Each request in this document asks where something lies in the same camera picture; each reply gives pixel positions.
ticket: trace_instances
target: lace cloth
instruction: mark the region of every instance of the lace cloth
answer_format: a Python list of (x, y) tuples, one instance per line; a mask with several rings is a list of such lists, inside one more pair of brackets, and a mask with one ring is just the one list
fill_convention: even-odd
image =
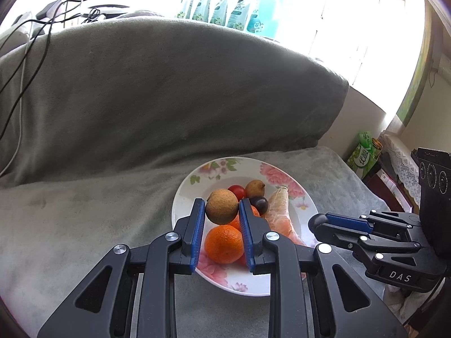
[(393, 169), (404, 184), (405, 189), (420, 206), (421, 188), (418, 184), (418, 166), (410, 156), (410, 150), (395, 135), (383, 133), (380, 136), (383, 151), (388, 152)]

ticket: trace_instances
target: green package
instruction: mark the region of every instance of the green package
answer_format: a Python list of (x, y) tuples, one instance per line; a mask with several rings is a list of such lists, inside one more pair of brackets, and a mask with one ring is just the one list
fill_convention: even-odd
[(346, 163), (360, 179), (363, 179), (377, 162), (381, 149), (381, 143), (372, 138), (370, 132), (360, 132), (359, 144)]

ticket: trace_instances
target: plastic bottle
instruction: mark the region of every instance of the plastic bottle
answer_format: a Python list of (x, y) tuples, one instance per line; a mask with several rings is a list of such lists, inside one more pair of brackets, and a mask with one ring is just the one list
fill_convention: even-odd
[(180, 9), (175, 14), (178, 19), (189, 19), (191, 15), (191, 8), (193, 7), (193, 0), (182, 0), (180, 1)]
[(216, 25), (221, 25), (224, 26), (226, 25), (226, 15), (227, 15), (227, 2), (228, 0), (219, 0), (216, 5), (215, 8), (211, 14), (211, 20), (210, 23), (211, 24), (216, 24)]
[(193, 20), (208, 22), (208, 10), (210, 9), (210, 0), (200, 0), (193, 13)]
[(251, 0), (238, 0), (227, 22), (228, 28), (244, 30), (251, 2)]
[(257, 0), (246, 30), (274, 39), (279, 28), (284, 0)]

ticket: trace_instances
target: orange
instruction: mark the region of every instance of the orange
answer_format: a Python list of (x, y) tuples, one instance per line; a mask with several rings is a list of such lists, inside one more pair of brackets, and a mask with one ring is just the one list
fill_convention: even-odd
[(230, 225), (219, 225), (211, 229), (204, 242), (205, 252), (213, 262), (229, 264), (244, 253), (241, 233)]
[[(258, 213), (257, 209), (254, 206), (252, 206), (252, 205), (251, 205), (251, 208), (252, 208), (252, 212), (253, 212), (254, 216), (260, 217), (260, 214)], [(233, 226), (238, 231), (241, 231), (240, 214), (238, 213), (236, 215), (236, 217), (233, 219), (233, 221), (229, 222), (228, 225)]]

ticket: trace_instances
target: wire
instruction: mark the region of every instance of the wire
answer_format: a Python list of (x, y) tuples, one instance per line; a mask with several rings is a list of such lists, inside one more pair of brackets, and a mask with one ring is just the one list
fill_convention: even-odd
[[(30, 32), (28, 34), (28, 37), (31, 37), (31, 34), (33, 32), (33, 22), (30, 22)], [(24, 56), (26, 57), (26, 54), (28, 52), (28, 45), (30, 44), (30, 39), (28, 39), (26, 41), (26, 45), (25, 45), (25, 54)], [(23, 77), (25, 76), (25, 64), (26, 64), (26, 60), (23, 61), (23, 65), (22, 65), (22, 75), (20, 76), (20, 88), (19, 88), (19, 93), (22, 91), (23, 89)], [(17, 153), (19, 152), (19, 147), (20, 144), (22, 142), (22, 98), (20, 98), (19, 100), (19, 140), (17, 141), (17, 146), (16, 146), (16, 150), (14, 151), (13, 156), (11, 157), (11, 160), (6, 164), (6, 166), (3, 168), (3, 170), (0, 172), (0, 177), (6, 172), (6, 170), (8, 170), (8, 168), (10, 167), (11, 163), (14, 161), (14, 159), (16, 158)]]
[[(60, 13), (60, 14), (57, 14), (59, 8), (60, 8), (62, 5), (64, 5), (65, 3), (69, 2), (69, 1), (70, 1), (70, 2), (78, 2), (78, 4), (77, 4), (75, 7), (73, 7), (72, 9), (69, 9), (69, 10), (66, 10), (65, 12), (62, 12), (62, 13)], [(34, 78), (36, 77), (37, 73), (39, 72), (39, 70), (40, 70), (40, 68), (41, 68), (41, 66), (42, 66), (42, 63), (44, 62), (44, 60), (45, 60), (45, 58), (46, 58), (46, 56), (47, 56), (47, 52), (48, 52), (48, 49), (49, 49), (49, 46), (50, 46), (50, 36), (51, 36), (51, 31), (52, 31), (53, 24), (55, 24), (55, 22), (58, 23), (58, 22), (63, 22), (63, 21), (67, 21), (67, 20), (73, 19), (73, 18), (75, 18), (75, 17), (80, 16), (80, 14), (75, 14), (74, 16), (70, 17), (69, 19), (63, 19), (63, 20), (61, 20), (61, 21), (56, 21), (56, 18), (58, 18), (58, 17), (61, 16), (61, 15), (65, 15), (65, 14), (67, 14), (67, 12), (73, 11), (73, 10), (75, 10), (76, 8), (80, 7), (81, 4), (82, 4), (82, 2), (83, 2), (83, 0), (64, 0), (64, 1), (62, 1), (62, 2), (60, 2), (60, 3), (58, 4), (57, 8), (55, 9), (55, 13), (53, 14), (53, 17), (51, 18), (50, 21), (47, 21), (47, 22), (37, 21), (37, 22), (43, 24), (42, 27), (41, 27), (41, 29), (39, 30), (39, 32), (38, 32), (38, 34), (36, 35), (36, 37), (33, 39), (33, 42), (31, 42), (31, 44), (30, 44), (30, 46), (29, 46), (29, 49), (26, 49), (26, 48), (25, 48), (25, 54), (24, 54), (24, 56), (23, 56), (23, 59), (21, 60), (19, 66), (18, 66), (17, 69), (14, 71), (14, 73), (13, 73), (13, 74), (10, 76), (10, 78), (7, 80), (7, 82), (5, 83), (5, 85), (0, 89), (0, 94), (1, 94), (2, 91), (5, 89), (6, 85), (8, 85), (8, 83), (12, 80), (12, 78), (14, 77), (14, 75), (16, 74), (16, 72), (19, 70), (20, 66), (25, 62), (26, 56), (28, 55), (28, 53), (30, 52), (31, 48), (33, 47), (33, 44), (34, 44), (34, 42), (36, 41), (36, 39), (38, 38), (39, 33), (42, 32), (42, 30), (44, 29), (44, 27), (45, 27), (46, 25), (50, 25), (49, 32), (48, 32), (48, 34), (47, 34), (47, 40), (46, 40), (46, 46), (45, 46), (45, 48), (44, 48), (44, 53), (42, 54), (41, 61), (39, 62), (39, 64), (38, 64), (37, 68), (35, 69), (33, 75), (31, 76), (30, 80), (28, 81), (28, 83), (25, 85), (24, 88), (22, 88), (22, 86), (23, 86), (23, 72), (22, 72), (20, 93), (19, 93), (18, 97), (16, 98), (16, 100), (14, 101), (13, 107), (12, 107), (12, 109), (10, 110), (10, 113), (9, 113), (9, 115), (8, 115), (8, 118), (6, 119), (6, 123), (5, 123), (5, 125), (3, 126), (3, 130), (2, 130), (2, 132), (0, 133), (0, 140), (1, 140), (1, 139), (3, 138), (3, 136), (5, 135), (6, 128), (8, 127), (8, 124), (9, 124), (9, 122), (10, 122), (10, 120), (11, 120), (11, 117), (12, 117), (12, 115), (13, 115), (13, 113), (14, 113), (14, 110), (15, 110), (15, 108), (17, 107), (17, 104), (18, 104), (19, 102), (20, 102), (20, 107), (19, 107), (19, 112), (20, 112), (20, 113), (19, 113), (19, 116), (20, 116), (20, 120), (21, 120), (21, 113), (22, 113), (22, 96), (23, 96), (23, 94), (26, 92), (26, 89), (28, 89), (28, 87), (31, 85), (32, 81), (33, 81)], [(21, 134), (21, 130), (19, 130), (19, 144), (17, 145), (16, 152), (14, 153), (13, 158), (12, 158), (12, 160), (10, 160), (10, 162), (9, 162), (8, 165), (7, 165), (7, 167), (8, 167), (8, 166), (11, 164), (11, 162), (14, 160), (14, 157), (15, 157), (15, 155), (17, 154), (17, 151), (19, 150), (20, 140), (21, 140), (21, 135), (20, 135), (20, 134)], [(6, 167), (4, 170), (2, 170), (0, 176), (4, 173), (4, 171), (6, 171), (7, 167)]]
[(432, 84), (431, 84), (431, 73), (432, 73), (432, 70), (429, 71), (428, 80), (429, 80), (429, 86), (430, 86), (431, 89), (432, 89), (432, 87), (435, 85), (435, 74), (437, 73), (437, 71), (434, 70), (434, 82), (433, 82)]
[[(56, 8), (56, 10), (55, 10), (55, 14), (56, 14), (56, 12), (58, 11), (58, 9), (59, 9), (59, 7), (60, 6), (62, 6), (63, 4), (65, 4), (66, 3), (66, 1), (64, 1), (64, 2), (61, 2), (59, 5), (58, 5), (58, 7)], [(6, 41), (8, 40), (8, 38), (14, 33), (14, 31), (15, 30), (17, 30), (21, 25), (23, 25), (23, 24), (25, 24), (26, 22), (28, 22), (28, 21), (34, 21), (34, 22), (38, 22), (38, 23), (40, 23), (40, 24), (43, 24), (42, 25), (42, 27), (41, 27), (41, 29), (38, 31), (38, 33), (36, 34), (36, 36), (34, 37), (34, 39), (33, 39), (33, 42), (31, 43), (31, 46), (30, 46), (30, 49), (33, 47), (33, 45), (34, 45), (34, 42), (36, 41), (36, 39), (39, 37), (39, 34), (44, 30), (44, 27), (46, 26), (46, 25), (52, 25), (52, 24), (54, 24), (55, 23), (55, 21), (54, 21), (54, 19), (55, 18), (57, 18), (57, 17), (59, 17), (59, 16), (61, 16), (61, 15), (63, 15), (64, 13), (62, 12), (62, 13), (60, 13), (60, 14), (58, 14), (58, 15), (55, 15), (54, 14), (54, 16), (53, 16), (53, 18), (51, 19), (51, 20), (49, 20), (49, 21), (39, 21), (39, 20), (35, 20), (35, 19), (29, 19), (29, 20), (25, 20), (24, 22), (22, 22), (18, 27), (16, 27), (11, 33), (10, 33), (10, 35), (6, 38), (6, 40), (3, 42), (3, 44), (2, 44), (2, 46), (0, 47), (0, 50), (3, 48), (3, 45), (6, 43)], [(76, 17), (79, 17), (80, 15), (79, 14), (75, 14), (75, 15), (73, 15), (73, 16), (71, 16), (70, 18), (68, 18), (68, 19), (74, 19), (74, 18), (76, 18)], [(30, 52), (30, 49), (26, 52), (26, 54), (25, 54), (25, 56), (22, 58), (22, 60), (20, 61), (20, 63), (19, 63), (19, 65), (16, 67), (16, 69), (14, 70), (14, 72), (13, 72), (13, 74), (10, 76), (10, 78), (6, 81), (6, 83), (3, 85), (3, 87), (0, 89), (0, 95), (1, 95), (1, 93), (3, 92), (3, 90), (5, 89), (5, 87), (10, 83), (10, 81), (12, 80), (12, 78), (14, 77), (14, 75), (17, 73), (17, 71), (19, 71), (19, 69), (20, 69), (20, 67), (21, 67), (21, 65), (22, 65), (22, 63), (23, 63), (23, 61), (25, 60), (25, 57), (26, 57), (26, 55)]]
[(412, 319), (416, 318), (422, 312), (422, 309), (426, 306), (427, 303), (429, 303), (429, 301), (431, 300), (432, 296), (434, 296), (435, 292), (437, 291), (438, 287), (441, 285), (441, 282), (444, 279), (445, 279), (445, 277), (442, 277), (440, 279), (440, 281), (437, 282), (437, 284), (432, 289), (432, 292), (428, 296), (428, 298), (424, 301), (424, 303), (421, 304), (421, 306), (417, 310), (415, 310), (415, 312), (404, 323), (402, 323), (403, 326), (406, 325), (406, 324), (409, 324)]
[(86, 19), (82, 21), (82, 24), (92, 23), (93, 21), (96, 21), (100, 15), (101, 15), (100, 10), (97, 9), (96, 7), (93, 7), (91, 11), (87, 14)]
[[(78, 18), (79, 16), (81, 16), (80, 13), (74, 14), (71, 17), (67, 18), (67, 19), (63, 19), (63, 20), (57, 20), (55, 21), (55, 23), (64, 23), (65, 21), (71, 20), (71, 19), (75, 19)], [(13, 35), (13, 33), (19, 29), (22, 25), (28, 23), (28, 22), (33, 22), (33, 23), (38, 23), (38, 24), (50, 24), (50, 21), (41, 21), (41, 20), (36, 20), (36, 19), (28, 19), (28, 20), (24, 20), (22, 21), (22, 23), (20, 23), (17, 27), (14, 28), (14, 30), (8, 35), (8, 37), (6, 37), (5, 41), (2, 43), (2, 45), (0, 46), (0, 51), (3, 48), (3, 46), (5, 45), (6, 41)]]
[[(48, 34), (47, 34), (47, 41), (46, 41), (46, 46), (45, 46), (45, 48), (44, 48), (44, 53), (42, 54), (41, 61), (39, 62), (39, 64), (38, 64), (36, 70), (34, 71), (33, 75), (31, 76), (30, 80), (29, 80), (28, 83), (25, 85), (25, 87), (20, 91), (18, 97), (17, 97), (16, 100), (14, 101), (13, 107), (12, 107), (12, 109), (10, 110), (10, 113), (9, 113), (7, 119), (6, 119), (6, 123), (5, 123), (5, 125), (3, 126), (3, 130), (2, 130), (2, 132), (0, 133), (0, 140), (1, 140), (1, 139), (3, 138), (3, 136), (5, 135), (6, 128), (8, 127), (8, 124), (9, 124), (9, 122), (10, 122), (10, 120), (11, 120), (11, 117), (12, 117), (12, 115), (13, 115), (13, 113), (14, 113), (15, 108), (17, 107), (17, 104), (18, 104), (19, 101), (21, 100), (21, 98), (22, 98), (23, 94), (25, 93), (26, 89), (28, 89), (28, 87), (31, 85), (32, 81), (33, 81), (34, 78), (36, 77), (37, 73), (39, 72), (39, 70), (40, 70), (40, 68), (41, 68), (41, 66), (42, 66), (42, 63), (44, 62), (44, 60), (45, 60), (45, 58), (46, 58), (46, 56), (47, 56), (47, 52), (48, 52), (49, 45), (50, 45), (51, 31), (52, 31), (53, 24), (55, 23), (55, 19), (56, 19), (58, 16), (64, 14), (64, 13), (61, 13), (61, 14), (58, 14), (58, 15), (57, 15), (56, 13), (57, 13), (58, 9), (59, 9), (62, 5), (64, 5), (65, 3), (66, 3), (66, 1), (61, 2), (61, 3), (58, 5), (58, 7), (55, 9), (55, 13), (53, 14), (53, 17), (51, 18), (51, 20), (48, 21), (48, 22), (46, 22), (46, 23), (44, 23), (43, 26), (42, 26), (42, 28), (40, 29), (40, 32), (41, 32), (47, 24), (50, 25), (49, 32), (48, 32)], [(35, 40), (36, 40), (36, 38), (37, 38), (38, 36), (39, 36), (39, 35), (37, 35), (37, 36), (33, 39), (33, 42), (31, 43), (30, 48), (28, 49), (28, 51), (26, 51), (26, 53), (24, 54), (23, 59), (21, 60), (21, 64), (22, 64), (23, 61), (26, 59), (26, 56), (27, 56), (28, 53), (30, 52), (30, 50), (31, 50), (31, 48), (32, 48), (32, 46), (33, 46), (33, 44), (34, 44), (34, 42), (35, 42)], [(16, 70), (14, 71), (14, 74), (8, 79), (8, 81), (6, 82), (6, 84), (5, 84), (5, 85), (3, 86), (3, 88), (0, 90), (0, 93), (3, 91), (3, 89), (6, 87), (6, 85), (11, 81), (11, 79), (13, 78), (13, 76), (15, 75), (15, 73), (17, 72), (17, 70), (18, 70), (18, 69), (16, 69)]]

